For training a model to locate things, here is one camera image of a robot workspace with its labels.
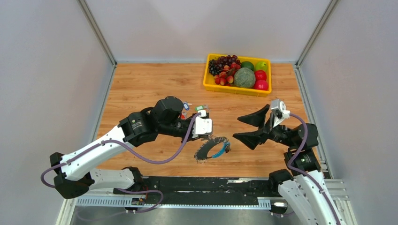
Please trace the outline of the cherry cluster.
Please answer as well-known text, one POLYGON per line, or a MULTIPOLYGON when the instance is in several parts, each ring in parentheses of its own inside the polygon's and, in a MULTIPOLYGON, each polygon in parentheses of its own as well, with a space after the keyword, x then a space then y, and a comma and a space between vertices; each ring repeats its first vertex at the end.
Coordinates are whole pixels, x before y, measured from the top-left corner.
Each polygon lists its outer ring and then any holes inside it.
POLYGON ((214 82, 217 85, 231 86, 234 83, 234 76, 241 66, 235 62, 231 65, 213 66, 210 69, 211 74, 214 77, 214 82))

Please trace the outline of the cantaloupe melon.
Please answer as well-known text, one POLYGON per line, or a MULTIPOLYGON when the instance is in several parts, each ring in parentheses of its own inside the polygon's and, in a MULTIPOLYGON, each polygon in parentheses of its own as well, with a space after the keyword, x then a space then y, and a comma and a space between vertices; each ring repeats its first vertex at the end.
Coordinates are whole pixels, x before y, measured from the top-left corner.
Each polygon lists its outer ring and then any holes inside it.
POLYGON ((252 88, 256 82, 254 72, 249 68, 240 68, 234 75, 234 84, 240 88, 252 88))

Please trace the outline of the red apple upper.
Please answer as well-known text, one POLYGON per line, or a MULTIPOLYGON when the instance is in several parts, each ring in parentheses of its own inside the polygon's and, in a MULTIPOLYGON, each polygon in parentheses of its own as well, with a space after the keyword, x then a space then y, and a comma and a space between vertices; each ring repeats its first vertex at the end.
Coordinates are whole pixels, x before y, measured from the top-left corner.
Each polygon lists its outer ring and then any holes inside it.
POLYGON ((256 77, 257 81, 258 80, 264 80, 264 81, 267 80, 267 73, 265 71, 263 71, 263 70, 257 70, 257 71, 254 72, 254 74, 255 74, 255 77, 256 77))

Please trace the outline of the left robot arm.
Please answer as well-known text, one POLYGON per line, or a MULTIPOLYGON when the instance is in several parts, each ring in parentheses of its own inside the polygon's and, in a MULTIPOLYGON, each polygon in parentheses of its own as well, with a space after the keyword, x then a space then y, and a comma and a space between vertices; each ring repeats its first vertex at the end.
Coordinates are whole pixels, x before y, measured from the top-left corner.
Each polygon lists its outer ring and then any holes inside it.
POLYGON ((131 113, 85 147, 69 154, 52 154, 50 169, 56 175, 50 187, 65 199, 105 188, 113 188, 117 193, 140 193, 144 182, 139 169, 130 166, 122 170, 102 170, 98 165, 125 151, 155 165, 157 161, 141 156, 135 148, 155 141, 158 135, 179 137, 182 145, 186 145, 213 133, 213 121, 205 110, 185 119, 183 109, 180 99, 168 96, 153 107, 131 113))

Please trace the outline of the dark grape bunch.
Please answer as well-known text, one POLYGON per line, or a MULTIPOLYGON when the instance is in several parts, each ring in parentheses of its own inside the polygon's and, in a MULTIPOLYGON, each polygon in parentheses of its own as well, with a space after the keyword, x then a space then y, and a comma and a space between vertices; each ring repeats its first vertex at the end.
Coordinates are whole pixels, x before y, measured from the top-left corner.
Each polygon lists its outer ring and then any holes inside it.
POLYGON ((208 72, 215 76, 221 72, 227 72, 231 68, 236 69, 237 65, 241 65, 241 61, 236 55, 227 55, 220 57, 213 57, 208 61, 208 72))

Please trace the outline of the green apple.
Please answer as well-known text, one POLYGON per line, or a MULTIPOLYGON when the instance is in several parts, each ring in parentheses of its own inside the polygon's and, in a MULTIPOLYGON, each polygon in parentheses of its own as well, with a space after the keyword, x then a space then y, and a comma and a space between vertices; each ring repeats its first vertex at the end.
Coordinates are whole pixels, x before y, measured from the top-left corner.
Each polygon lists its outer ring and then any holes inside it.
POLYGON ((269 63, 267 61, 258 61, 255 65, 255 71, 262 70, 264 72, 268 71, 269 63))

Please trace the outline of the green key tag with key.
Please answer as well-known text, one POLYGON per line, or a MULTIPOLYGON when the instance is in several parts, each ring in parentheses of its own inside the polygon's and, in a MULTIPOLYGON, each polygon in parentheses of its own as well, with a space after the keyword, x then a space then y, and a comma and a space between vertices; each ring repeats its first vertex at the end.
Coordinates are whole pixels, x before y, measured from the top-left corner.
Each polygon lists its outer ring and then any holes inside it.
POLYGON ((200 110, 206 110, 206 111, 211 111, 208 105, 199 105, 195 107, 196 111, 200 111, 200 110))

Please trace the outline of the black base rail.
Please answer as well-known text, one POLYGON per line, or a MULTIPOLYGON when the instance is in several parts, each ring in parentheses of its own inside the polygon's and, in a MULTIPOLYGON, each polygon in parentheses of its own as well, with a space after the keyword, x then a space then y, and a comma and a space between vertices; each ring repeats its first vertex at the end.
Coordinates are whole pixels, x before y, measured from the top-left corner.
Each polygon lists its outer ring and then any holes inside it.
POLYGON ((129 191, 145 191, 147 203, 179 205, 256 205, 259 197, 281 197, 276 184, 268 179, 160 177, 149 176, 129 191))

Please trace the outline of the dark green lime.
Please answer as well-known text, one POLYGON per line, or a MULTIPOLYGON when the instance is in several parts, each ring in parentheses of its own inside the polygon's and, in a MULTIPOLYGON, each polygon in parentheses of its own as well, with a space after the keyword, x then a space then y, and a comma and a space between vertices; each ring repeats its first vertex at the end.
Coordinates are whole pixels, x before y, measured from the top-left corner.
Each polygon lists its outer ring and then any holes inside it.
POLYGON ((248 68, 252 71, 255 71, 255 66, 250 61, 243 61, 241 62, 241 68, 248 68))

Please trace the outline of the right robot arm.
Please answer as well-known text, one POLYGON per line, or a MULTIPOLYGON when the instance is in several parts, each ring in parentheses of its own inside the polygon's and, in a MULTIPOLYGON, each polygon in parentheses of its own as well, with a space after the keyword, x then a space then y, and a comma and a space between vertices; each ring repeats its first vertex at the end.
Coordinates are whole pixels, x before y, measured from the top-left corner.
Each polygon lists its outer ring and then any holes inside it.
POLYGON ((280 195, 304 225, 344 225, 326 186, 313 148, 318 146, 317 126, 306 123, 276 101, 262 109, 238 117, 238 121, 257 127, 256 131, 235 133, 234 138, 254 150, 271 140, 288 147, 284 153, 286 169, 269 174, 268 189, 280 195))

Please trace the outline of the red apple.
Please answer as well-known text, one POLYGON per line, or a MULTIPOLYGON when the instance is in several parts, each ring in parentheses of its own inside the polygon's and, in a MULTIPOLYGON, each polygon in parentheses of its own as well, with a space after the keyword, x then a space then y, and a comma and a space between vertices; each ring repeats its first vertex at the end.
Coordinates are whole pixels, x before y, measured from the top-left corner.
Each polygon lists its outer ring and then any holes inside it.
POLYGON ((269 84, 266 80, 257 80, 253 86, 254 89, 256 90, 264 90, 268 91, 269 89, 269 84))
POLYGON ((264 81, 267 80, 267 73, 265 71, 263 71, 263 70, 257 70, 257 71, 254 72, 254 74, 255 74, 255 77, 256 77, 257 81, 258 80, 264 80, 264 81))

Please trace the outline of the yellow plastic bin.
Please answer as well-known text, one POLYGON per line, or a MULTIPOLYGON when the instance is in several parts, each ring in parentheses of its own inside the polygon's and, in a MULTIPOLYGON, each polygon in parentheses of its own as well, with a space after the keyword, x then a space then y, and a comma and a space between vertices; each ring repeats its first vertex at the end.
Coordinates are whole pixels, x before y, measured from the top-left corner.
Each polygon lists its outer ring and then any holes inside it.
MULTIPOLYGON (((220 56, 227 56, 225 54, 216 54, 216 53, 210 53, 207 56, 207 60, 209 61, 211 58, 215 57, 220 57, 220 56)), ((251 63, 256 65, 258 61, 267 61, 269 63, 268 71, 267 73, 267 82, 269 84, 269 89, 268 91, 264 90, 256 90, 253 87, 252 88, 240 88, 237 87, 235 84, 232 84, 231 86, 222 86, 222 85, 217 85, 214 82, 214 77, 208 72, 208 65, 206 66, 206 71, 205 75, 203 78, 203 86, 205 87, 206 90, 208 91, 218 91, 218 92, 227 92, 227 93, 233 93, 233 94, 242 94, 242 95, 250 95, 250 96, 260 96, 260 97, 266 97, 269 95, 272 91, 272 75, 271 75, 271 61, 268 59, 261 59, 261 58, 253 58, 253 57, 241 57, 238 56, 241 62, 243 61, 250 61, 251 63)))

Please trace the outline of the red apple lower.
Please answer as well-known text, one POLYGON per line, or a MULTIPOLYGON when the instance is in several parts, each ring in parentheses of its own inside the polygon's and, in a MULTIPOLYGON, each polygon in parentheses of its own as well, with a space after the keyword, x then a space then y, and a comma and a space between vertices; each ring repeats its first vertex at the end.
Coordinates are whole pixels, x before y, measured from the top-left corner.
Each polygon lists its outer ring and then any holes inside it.
POLYGON ((257 80, 253 86, 254 89, 256 90, 264 90, 268 91, 269 89, 269 84, 266 80, 257 80))

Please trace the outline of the metal key organizer blue handle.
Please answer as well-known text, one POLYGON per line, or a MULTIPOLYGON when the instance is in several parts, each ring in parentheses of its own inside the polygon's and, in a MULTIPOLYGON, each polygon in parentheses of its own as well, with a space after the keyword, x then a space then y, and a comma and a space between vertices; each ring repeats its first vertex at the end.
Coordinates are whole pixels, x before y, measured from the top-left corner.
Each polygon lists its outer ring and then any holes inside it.
POLYGON ((198 163, 205 163, 209 159, 218 158, 231 150, 230 141, 225 136, 208 135, 203 137, 201 141, 202 145, 194 154, 194 158, 198 163))

